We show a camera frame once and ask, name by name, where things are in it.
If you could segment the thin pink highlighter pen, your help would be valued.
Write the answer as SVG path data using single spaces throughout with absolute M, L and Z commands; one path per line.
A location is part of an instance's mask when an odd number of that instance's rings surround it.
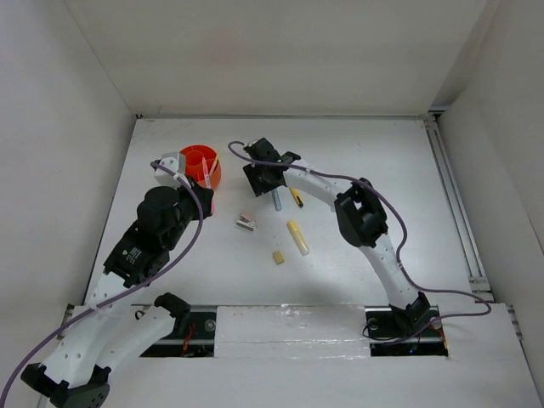
M 210 174 L 209 174 L 209 171 L 208 171 L 207 161 L 206 161 L 205 157 L 202 158 L 201 164 L 202 164 L 202 171 L 203 171 L 203 176 L 204 176 L 206 188 L 209 189 L 211 192 L 213 192 L 211 179 L 210 179 Z M 212 198 L 211 203 L 210 203 L 210 215 L 213 215 L 213 211 L 214 211 L 214 203 L 213 203 L 213 198 Z

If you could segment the thin yellow highlighter pen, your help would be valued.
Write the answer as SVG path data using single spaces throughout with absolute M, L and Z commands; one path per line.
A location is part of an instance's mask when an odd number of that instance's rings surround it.
M 219 158 L 220 158 L 220 154 L 221 154 L 221 150 L 218 150 L 213 162 L 212 162 L 212 166 L 210 168 L 210 175 L 213 174 L 219 164 Z

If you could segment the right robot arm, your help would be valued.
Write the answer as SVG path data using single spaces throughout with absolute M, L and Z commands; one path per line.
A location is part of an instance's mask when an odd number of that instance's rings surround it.
M 401 268 L 386 211 L 368 180 L 324 173 L 296 153 L 280 154 L 266 138 L 244 144 L 243 150 L 249 155 L 243 171 L 254 195 L 284 186 L 327 204 L 342 238 L 361 251 L 382 283 L 397 336 L 420 334 L 430 321 L 430 303 Z

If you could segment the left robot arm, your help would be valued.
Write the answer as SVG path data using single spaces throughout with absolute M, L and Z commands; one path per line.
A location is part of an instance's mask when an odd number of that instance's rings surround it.
M 21 380 L 54 407 L 101 407 L 111 375 L 138 358 L 155 341 L 189 329 L 191 307 L 166 292 L 119 338 L 114 333 L 150 285 L 171 264 L 170 253 L 191 222 L 212 212 L 213 191 L 188 179 L 179 187 L 148 190 L 137 218 L 105 260 L 86 310 L 63 328 L 63 339 L 40 363 L 29 364 Z

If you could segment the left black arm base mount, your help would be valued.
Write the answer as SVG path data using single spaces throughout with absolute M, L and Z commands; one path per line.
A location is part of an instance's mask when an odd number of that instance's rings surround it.
M 149 346 L 142 358 L 208 358 L 214 356 L 217 306 L 193 305 L 190 317 L 176 319 L 173 331 Z

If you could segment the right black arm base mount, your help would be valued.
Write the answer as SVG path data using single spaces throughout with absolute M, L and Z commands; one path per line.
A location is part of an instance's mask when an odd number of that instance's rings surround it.
M 365 310 L 362 336 L 369 340 L 371 357 L 448 357 L 449 350 L 441 323 L 424 329 L 403 328 L 389 307 Z

